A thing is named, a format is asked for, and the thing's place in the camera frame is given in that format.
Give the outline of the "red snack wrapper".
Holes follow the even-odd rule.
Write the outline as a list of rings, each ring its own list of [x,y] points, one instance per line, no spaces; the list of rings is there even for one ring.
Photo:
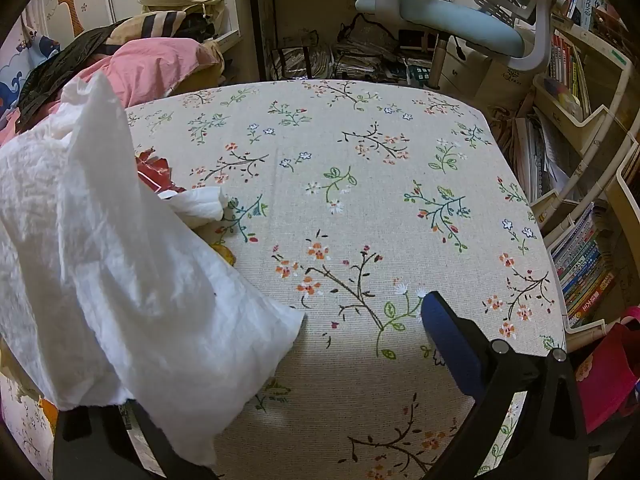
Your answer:
[[[173,196],[186,190],[172,180],[167,159],[158,156],[155,148],[137,154],[136,164],[139,179],[155,194]]]

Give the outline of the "large white paper towel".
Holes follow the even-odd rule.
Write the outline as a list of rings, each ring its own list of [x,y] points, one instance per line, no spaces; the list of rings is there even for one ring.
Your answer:
[[[1,335],[62,411],[136,400],[191,463],[274,374],[303,315],[140,179],[103,76],[1,150]]]

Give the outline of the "white tissue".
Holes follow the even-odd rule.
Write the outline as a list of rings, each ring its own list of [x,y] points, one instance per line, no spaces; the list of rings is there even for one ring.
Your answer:
[[[228,207],[228,197],[219,186],[204,186],[182,192],[167,190],[158,196],[190,229],[221,221]]]

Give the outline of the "white rolling book cart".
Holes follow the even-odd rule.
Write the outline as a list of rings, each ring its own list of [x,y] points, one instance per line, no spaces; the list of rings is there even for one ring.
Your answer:
[[[574,58],[573,77],[579,96],[592,100],[597,88],[614,92],[608,104],[584,106],[577,118],[551,92],[544,75],[533,79],[533,104],[542,118],[557,128],[580,156],[576,169],[559,190],[530,204],[532,217],[544,234],[544,244],[553,252],[566,244],[577,247],[582,232],[579,217],[599,198],[610,206],[622,228],[634,264],[639,263],[639,203],[631,193],[631,179],[639,174],[639,72],[628,56],[590,30],[580,27],[564,14],[552,11],[549,18],[552,48],[562,47],[562,55],[552,55],[568,65]]]

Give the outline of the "red shopping bag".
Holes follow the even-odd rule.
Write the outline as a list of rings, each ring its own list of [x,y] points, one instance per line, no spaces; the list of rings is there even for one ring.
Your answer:
[[[639,308],[628,308],[576,372],[591,434],[614,416],[639,409]]]

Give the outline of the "floral tablecloth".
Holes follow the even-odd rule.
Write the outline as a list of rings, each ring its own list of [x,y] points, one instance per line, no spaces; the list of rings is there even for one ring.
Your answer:
[[[518,180],[479,110],[356,81],[200,90],[130,107],[180,188],[220,185],[210,244],[303,313],[296,344],[216,439],[225,479],[420,479],[472,406],[428,340],[440,292],[515,350],[565,342]]]

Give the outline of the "blue grey desk chair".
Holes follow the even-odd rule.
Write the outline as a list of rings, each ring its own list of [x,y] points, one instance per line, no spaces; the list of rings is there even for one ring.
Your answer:
[[[556,0],[474,0],[475,9],[446,0],[357,0],[356,9],[381,24],[425,28],[437,42],[427,85],[439,88],[450,38],[520,73],[539,74],[551,58]]]

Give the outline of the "pink duvet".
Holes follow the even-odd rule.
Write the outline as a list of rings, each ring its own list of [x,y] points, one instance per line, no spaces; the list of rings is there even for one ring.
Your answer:
[[[122,106],[132,107],[174,93],[215,87],[223,69],[224,58],[214,44],[206,46],[189,38],[151,38],[129,41],[112,55],[92,56],[72,79],[88,82],[102,74]],[[40,108],[28,129],[56,112],[61,100],[62,89]],[[1,128],[2,144],[19,135],[15,131],[18,118],[18,109],[9,114],[8,123]]]

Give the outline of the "striped beige cloth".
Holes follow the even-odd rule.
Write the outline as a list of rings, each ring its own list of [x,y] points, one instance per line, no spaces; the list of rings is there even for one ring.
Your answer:
[[[189,38],[202,42],[215,34],[215,25],[203,14],[157,11],[127,18],[111,31],[105,44],[120,47],[132,40],[149,38]]]

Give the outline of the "beige canvas bag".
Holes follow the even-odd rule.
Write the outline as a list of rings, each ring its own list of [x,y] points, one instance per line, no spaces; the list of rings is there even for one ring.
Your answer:
[[[217,32],[224,28],[226,0],[138,0],[144,12],[183,11],[200,14],[215,26]]]

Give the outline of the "black jacket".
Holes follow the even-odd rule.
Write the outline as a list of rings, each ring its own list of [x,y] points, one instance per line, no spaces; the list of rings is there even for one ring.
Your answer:
[[[83,32],[69,46],[29,74],[17,103],[20,111],[20,118],[15,124],[17,133],[32,126],[40,108],[82,69],[118,25],[119,22],[116,22]]]

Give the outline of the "whale print blue pillow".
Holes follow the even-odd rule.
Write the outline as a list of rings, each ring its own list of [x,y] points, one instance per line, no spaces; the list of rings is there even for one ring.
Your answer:
[[[1,47],[1,128],[6,126],[9,114],[17,107],[28,75],[58,52],[60,44],[57,41],[21,21],[14,24]]]

